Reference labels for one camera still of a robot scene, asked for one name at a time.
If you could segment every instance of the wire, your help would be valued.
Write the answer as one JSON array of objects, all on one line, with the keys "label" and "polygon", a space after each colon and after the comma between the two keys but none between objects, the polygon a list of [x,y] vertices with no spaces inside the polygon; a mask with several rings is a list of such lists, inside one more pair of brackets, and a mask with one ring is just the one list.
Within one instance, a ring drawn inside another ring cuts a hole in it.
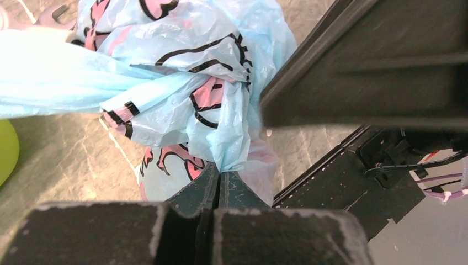
[{"label": "wire", "polygon": [[457,183],[457,182],[461,182],[461,179],[457,180],[457,181],[450,181],[450,182],[446,182],[446,183],[442,183],[440,185],[435,185],[435,186],[432,186],[430,188],[427,188],[427,189],[424,189],[425,192],[430,192],[432,191],[434,188],[442,188],[443,186],[446,186],[446,185],[449,185],[449,184],[453,184],[453,183]]},{"label": "wire", "polygon": [[424,183],[424,182],[429,182],[429,181],[438,181],[440,179],[446,179],[446,178],[456,178],[456,177],[461,177],[461,175],[462,175],[462,173],[456,173],[456,174],[443,175],[443,176],[433,177],[433,178],[423,178],[423,179],[420,179],[420,180],[416,181],[416,183]]},{"label": "wire", "polygon": [[399,170],[411,171],[411,170],[422,170],[422,169],[427,169],[427,168],[440,167],[440,166],[445,166],[453,162],[456,162],[458,160],[461,160],[466,156],[467,156],[466,153],[459,152],[446,159],[442,159],[442,160],[434,161],[434,162],[427,162],[423,164],[375,167],[375,168],[371,168],[367,170],[365,174],[366,176],[370,176],[372,174],[378,174],[378,173],[387,172],[387,171],[399,171]]}]

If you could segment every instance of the white plastic part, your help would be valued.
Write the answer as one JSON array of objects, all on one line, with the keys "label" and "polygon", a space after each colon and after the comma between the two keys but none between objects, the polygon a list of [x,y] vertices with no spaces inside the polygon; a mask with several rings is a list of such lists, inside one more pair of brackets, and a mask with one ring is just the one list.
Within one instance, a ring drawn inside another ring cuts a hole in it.
[{"label": "white plastic part", "polygon": [[0,7],[0,30],[8,29],[9,27],[9,18],[7,11]]},{"label": "white plastic part", "polygon": [[443,200],[443,202],[447,202],[450,198],[450,196],[452,196],[452,192],[444,192],[444,195],[445,195],[445,198]]}]

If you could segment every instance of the cartoon print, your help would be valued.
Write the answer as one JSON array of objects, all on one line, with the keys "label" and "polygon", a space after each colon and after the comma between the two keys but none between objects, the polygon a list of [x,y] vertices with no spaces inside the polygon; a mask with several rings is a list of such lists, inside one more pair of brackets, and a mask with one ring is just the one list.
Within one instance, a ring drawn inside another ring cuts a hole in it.
[{"label": "cartoon print", "polygon": [[145,15],[151,20],[158,20],[166,17],[169,11],[174,10],[179,4],[179,0],[139,0],[140,6]]},{"label": "cartoon print", "polygon": [[169,155],[175,155],[184,161],[185,170],[187,171],[187,175],[189,176],[190,180],[196,179],[205,167],[205,162],[199,158],[191,156],[186,146],[182,144],[166,146],[161,149],[157,166],[168,176],[171,174],[169,174],[166,169],[165,159]]},{"label": "cartoon print", "polygon": [[98,32],[96,31],[96,25],[103,16],[105,10],[109,6],[110,0],[96,0],[91,6],[91,27],[85,27],[84,35],[84,47],[88,50],[97,51],[102,42],[109,36],[110,32]]},{"label": "cartoon print", "polygon": [[146,149],[145,156],[143,157],[143,163],[141,164],[141,167],[140,167],[140,174],[142,177],[145,176],[143,168],[147,169],[151,161],[153,161],[153,151],[151,150],[151,148],[148,147]]},{"label": "cartoon print", "polygon": [[201,112],[221,107],[224,83],[222,79],[210,77],[206,83],[190,94],[190,100],[195,108],[195,118],[213,129],[218,128],[218,123],[208,121],[201,115]]},{"label": "cartoon print", "polygon": [[[187,54],[187,53],[196,54],[196,53],[199,53],[199,52],[203,52],[203,51],[205,51],[205,50],[207,50],[207,49],[209,49],[211,47],[214,47],[214,46],[218,45],[219,43],[221,43],[223,40],[225,40],[227,38],[231,38],[231,39],[234,40],[234,43],[236,44],[237,48],[239,49],[239,54],[240,54],[239,64],[242,65],[242,67],[244,67],[246,69],[247,73],[250,73],[251,69],[253,67],[253,64],[252,64],[252,61],[249,59],[250,56],[248,54],[247,47],[242,46],[243,37],[239,32],[231,33],[231,34],[229,34],[228,36],[226,36],[224,38],[215,40],[215,41],[213,41],[211,43],[208,43],[208,44],[205,44],[205,45],[203,45],[201,47],[197,47],[197,48],[194,48],[194,49],[182,49],[182,50],[169,52],[169,53],[163,55],[159,60],[157,60],[155,65],[156,66],[162,66],[167,60],[169,60],[170,58],[173,58],[175,56],[178,56],[178,55]],[[225,69],[228,69],[229,71],[233,70],[232,66],[230,66],[230,65],[228,65],[226,63],[220,62],[217,59],[211,59],[209,61],[202,62],[200,65],[197,65],[197,66],[193,67],[192,69],[189,69],[188,72],[198,73],[198,72],[201,72],[203,70],[208,69],[209,67],[211,67],[213,65],[221,65],[222,67],[224,67]],[[247,75],[246,85],[247,85],[247,91],[249,91],[249,92],[250,92],[251,84],[252,84],[252,82],[251,82],[251,79],[250,79],[250,75]]]}]

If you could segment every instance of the black metal plate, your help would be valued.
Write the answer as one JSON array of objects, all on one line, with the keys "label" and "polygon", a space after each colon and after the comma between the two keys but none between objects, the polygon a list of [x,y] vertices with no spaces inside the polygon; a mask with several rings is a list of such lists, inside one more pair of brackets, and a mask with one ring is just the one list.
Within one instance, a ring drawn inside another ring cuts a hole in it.
[{"label": "black metal plate", "polygon": [[466,130],[467,62],[466,0],[336,0],[263,91],[264,123]]}]

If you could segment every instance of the plastic bag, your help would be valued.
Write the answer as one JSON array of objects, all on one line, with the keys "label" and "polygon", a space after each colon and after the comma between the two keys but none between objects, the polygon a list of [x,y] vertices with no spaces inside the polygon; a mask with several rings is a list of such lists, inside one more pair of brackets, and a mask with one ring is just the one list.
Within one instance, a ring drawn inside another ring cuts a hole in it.
[{"label": "plastic bag", "polygon": [[[208,161],[192,156],[187,144],[148,148],[136,172],[141,198],[164,201],[196,179]],[[241,179],[266,204],[273,205],[274,174],[279,163],[275,152],[261,139],[251,141]]]},{"label": "plastic bag", "polygon": [[87,49],[0,32],[0,118],[102,109],[220,171],[246,166],[260,92],[296,49],[274,0],[81,0],[77,35]]}]

